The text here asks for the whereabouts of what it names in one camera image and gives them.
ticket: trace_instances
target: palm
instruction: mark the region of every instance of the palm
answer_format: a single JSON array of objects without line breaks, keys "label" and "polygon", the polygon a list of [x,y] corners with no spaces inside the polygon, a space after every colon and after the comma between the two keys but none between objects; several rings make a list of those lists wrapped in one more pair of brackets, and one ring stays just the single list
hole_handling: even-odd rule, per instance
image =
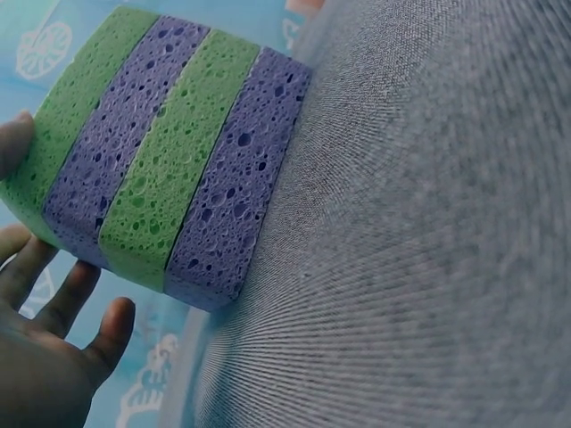
[{"label": "palm", "polygon": [[[34,123],[28,113],[0,127],[0,179],[17,168],[33,134]],[[117,299],[84,350],[64,340],[99,279],[99,270],[82,262],[34,319],[19,315],[55,253],[23,226],[0,230],[0,266],[5,264],[0,271],[3,428],[83,426],[95,391],[117,366],[133,331],[135,307],[130,300]]]}]

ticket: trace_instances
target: gray textured surface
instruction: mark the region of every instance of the gray textured surface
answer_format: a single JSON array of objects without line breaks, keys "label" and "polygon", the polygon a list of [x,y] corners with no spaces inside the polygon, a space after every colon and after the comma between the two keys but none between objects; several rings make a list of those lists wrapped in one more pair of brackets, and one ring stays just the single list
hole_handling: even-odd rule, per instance
[{"label": "gray textured surface", "polygon": [[571,4],[331,3],[188,426],[570,426]]}]

